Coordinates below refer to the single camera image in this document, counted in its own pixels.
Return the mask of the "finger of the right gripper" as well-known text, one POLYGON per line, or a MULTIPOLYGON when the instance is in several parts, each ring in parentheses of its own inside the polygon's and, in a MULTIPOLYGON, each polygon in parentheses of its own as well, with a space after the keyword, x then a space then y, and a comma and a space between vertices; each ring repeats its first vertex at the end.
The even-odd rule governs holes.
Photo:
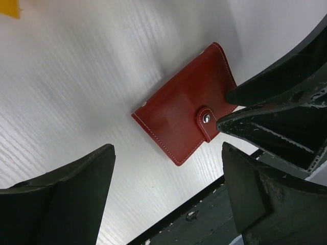
POLYGON ((246 107, 220 118, 217 129, 309 173, 326 162, 325 107, 246 107))
POLYGON ((252 106, 301 83, 326 63, 326 17, 296 47, 254 77, 228 92, 226 101, 252 106))

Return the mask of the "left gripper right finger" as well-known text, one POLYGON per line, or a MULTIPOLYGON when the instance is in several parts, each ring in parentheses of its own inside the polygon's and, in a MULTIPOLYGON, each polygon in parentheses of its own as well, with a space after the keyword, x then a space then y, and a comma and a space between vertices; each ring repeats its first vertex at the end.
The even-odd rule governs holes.
POLYGON ((225 183, 244 244, 326 244, 326 187, 260 162, 225 142, 225 183))

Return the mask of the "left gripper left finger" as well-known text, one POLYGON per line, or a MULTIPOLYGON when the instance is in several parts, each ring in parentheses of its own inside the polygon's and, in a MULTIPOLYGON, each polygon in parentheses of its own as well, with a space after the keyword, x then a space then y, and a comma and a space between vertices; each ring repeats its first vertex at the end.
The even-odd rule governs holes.
POLYGON ((115 164, 105 144, 1 190, 1 244, 96 244, 115 164))

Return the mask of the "red leather card holder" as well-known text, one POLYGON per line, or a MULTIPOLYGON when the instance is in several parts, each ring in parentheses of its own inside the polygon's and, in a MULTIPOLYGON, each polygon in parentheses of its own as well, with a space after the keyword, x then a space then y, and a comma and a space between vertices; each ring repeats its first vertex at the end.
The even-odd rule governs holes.
POLYGON ((234 88, 223 48, 214 42, 131 116, 181 166, 219 134, 217 120, 236 109, 225 98, 234 88))

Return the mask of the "yellow plastic card bin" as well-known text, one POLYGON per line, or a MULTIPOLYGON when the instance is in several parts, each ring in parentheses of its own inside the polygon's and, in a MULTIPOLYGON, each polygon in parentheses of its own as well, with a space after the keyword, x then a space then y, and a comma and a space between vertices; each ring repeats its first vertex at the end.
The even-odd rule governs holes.
POLYGON ((0 13, 20 19, 21 8, 19 6, 19 0, 0 0, 0 13))

